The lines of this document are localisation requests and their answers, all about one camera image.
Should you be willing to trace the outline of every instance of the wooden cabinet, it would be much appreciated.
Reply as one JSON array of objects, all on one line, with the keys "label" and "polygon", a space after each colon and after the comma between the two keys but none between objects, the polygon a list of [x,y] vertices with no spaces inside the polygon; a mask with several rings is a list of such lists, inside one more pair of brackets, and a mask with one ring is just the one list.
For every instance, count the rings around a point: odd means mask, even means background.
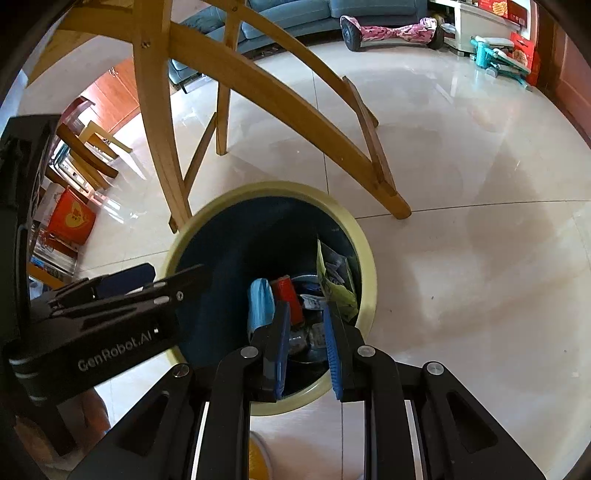
[{"label": "wooden cabinet", "polygon": [[115,133],[139,113],[134,59],[109,69],[82,95],[95,103],[90,108],[96,117],[91,120],[108,132]]},{"label": "wooden cabinet", "polygon": [[591,66],[561,26],[544,9],[539,10],[538,88],[591,146]]}]

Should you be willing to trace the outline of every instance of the red gift box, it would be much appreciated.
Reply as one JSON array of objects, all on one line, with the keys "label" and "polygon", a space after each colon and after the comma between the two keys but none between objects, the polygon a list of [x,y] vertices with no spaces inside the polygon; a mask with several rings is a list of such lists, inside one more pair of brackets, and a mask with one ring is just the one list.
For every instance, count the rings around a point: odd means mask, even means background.
[{"label": "red gift box", "polygon": [[535,50],[535,43],[516,32],[511,32],[511,41],[515,44],[513,58],[531,70],[525,80],[531,86],[535,86],[540,76],[540,55]]},{"label": "red gift box", "polygon": [[95,213],[68,187],[57,202],[56,209],[49,220],[47,232],[83,245],[90,235],[95,219]]},{"label": "red gift box", "polygon": [[479,0],[478,6],[527,28],[527,9],[511,0]]}]

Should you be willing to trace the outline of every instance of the screw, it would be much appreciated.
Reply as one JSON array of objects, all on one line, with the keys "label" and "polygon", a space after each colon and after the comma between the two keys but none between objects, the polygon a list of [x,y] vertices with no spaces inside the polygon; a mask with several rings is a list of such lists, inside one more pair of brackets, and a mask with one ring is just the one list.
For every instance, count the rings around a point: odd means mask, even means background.
[{"label": "screw", "polygon": [[438,362],[429,362],[427,364],[427,372],[431,375],[441,375],[445,371],[443,365]]},{"label": "screw", "polygon": [[164,303],[168,302],[170,300],[170,297],[167,297],[166,295],[163,297],[158,297],[157,299],[154,299],[154,305],[163,305]]},{"label": "screw", "polygon": [[187,364],[178,364],[174,366],[173,375],[177,378],[184,377],[190,371],[190,368]]},{"label": "screw", "polygon": [[361,356],[374,356],[375,348],[369,345],[362,345],[357,349],[357,353]]},{"label": "screw", "polygon": [[255,346],[246,346],[240,350],[244,358],[255,358],[258,355],[258,349]]}]

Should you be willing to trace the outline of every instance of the yellow trash can rim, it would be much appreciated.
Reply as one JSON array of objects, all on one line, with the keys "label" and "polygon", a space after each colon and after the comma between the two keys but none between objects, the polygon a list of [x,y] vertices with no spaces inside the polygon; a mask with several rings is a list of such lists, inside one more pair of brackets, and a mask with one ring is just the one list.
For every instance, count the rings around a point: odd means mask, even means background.
[{"label": "yellow trash can rim", "polygon": [[[374,322],[376,302],[378,298],[378,277],[375,269],[374,256],[371,253],[365,234],[355,218],[332,197],[308,185],[290,181],[263,181],[251,183],[231,190],[212,200],[199,210],[179,231],[162,267],[162,276],[173,275],[181,256],[195,233],[222,210],[244,200],[259,197],[291,197],[307,202],[324,211],[341,227],[353,245],[359,260],[361,273],[361,304],[355,326],[367,337]],[[167,351],[171,364],[185,362],[178,346]],[[317,381],[299,392],[281,399],[277,403],[252,403],[251,415],[266,416],[286,413],[303,407],[320,398],[331,389],[330,372],[326,372]]]}]

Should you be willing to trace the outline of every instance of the tiled floor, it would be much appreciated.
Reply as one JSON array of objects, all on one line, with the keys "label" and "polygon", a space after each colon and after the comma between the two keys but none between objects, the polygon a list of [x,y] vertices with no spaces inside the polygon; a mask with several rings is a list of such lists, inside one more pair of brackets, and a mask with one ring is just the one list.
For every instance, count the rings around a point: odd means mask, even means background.
[{"label": "tiled floor", "polygon": [[[209,147],[190,194],[194,211],[234,187],[292,180],[328,191],[365,231],[379,300],[368,342],[414,365],[446,364],[548,479],[591,440],[591,153],[539,92],[493,79],[468,59],[425,48],[313,50],[357,85],[380,120],[404,221],[295,132],[234,94],[229,153]],[[288,83],[366,151],[355,115],[289,54],[259,65]],[[183,169],[215,108],[216,83],[172,97]],[[117,135],[134,149],[108,191],[81,261],[98,275],[150,261],[173,241],[141,118]],[[117,421],[168,368],[159,356],[99,387]],[[358,404],[332,395],[252,419],[276,478],[355,480],[363,466]]]}]

